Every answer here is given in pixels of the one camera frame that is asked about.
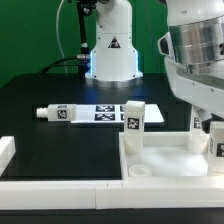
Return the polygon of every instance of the green wall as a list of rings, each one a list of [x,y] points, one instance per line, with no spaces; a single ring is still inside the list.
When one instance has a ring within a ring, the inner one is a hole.
[[[0,86],[15,75],[36,73],[61,58],[55,34],[55,17],[60,2],[61,0],[0,1]],[[159,56],[156,41],[167,30],[167,9],[156,0],[147,0],[154,38],[152,45],[144,0],[130,0],[130,3],[133,6],[133,45],[139,51],[140,70],[144,73],[164,72],[163,57]],[[86,23],[88,42],[93,48],[95,16],[86,18]],[[75,0],[63,7],[60,34],[65,55],[79,53]]]

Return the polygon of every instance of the warning label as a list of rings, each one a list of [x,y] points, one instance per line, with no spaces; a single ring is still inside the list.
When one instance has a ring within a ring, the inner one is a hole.
[[[111,41],[108,48],[121,48],[116,37],[114,37],[114,39]]]

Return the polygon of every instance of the black table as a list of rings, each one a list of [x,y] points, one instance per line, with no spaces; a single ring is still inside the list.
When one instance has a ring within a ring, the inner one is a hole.
[[[25,74],[0,89],[0,135],[15,136],[16,155],[0,181],[119,180],[122,125],[70,125],[37,120],[40,105],[158,104],[165,122],[145,131],[187,131],[191,106],[173,96],[165,74],[124,89],[87,86],[77,75]],[[222,223],[224,209],[0,211],[0,223]]]

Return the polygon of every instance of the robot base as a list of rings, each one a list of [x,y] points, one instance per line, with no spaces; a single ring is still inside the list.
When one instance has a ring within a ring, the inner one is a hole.
[[[86,76],[86,84],[99,86],[103,88],[126,88],[130,86],[140,85],[143,81],[143,76],[136,77],[127,81],[103,81]]]

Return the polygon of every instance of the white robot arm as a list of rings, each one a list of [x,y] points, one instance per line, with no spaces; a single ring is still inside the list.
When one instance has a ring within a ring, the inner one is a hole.
[[[132,7],[128,0],[100,0],[96,5],[96,46],[86,81],[102,87],[138,82],[138,52],[132,45]]]
[[[169,32],[158,46],[173,93],[224,118],[224,2],[167,0]]]

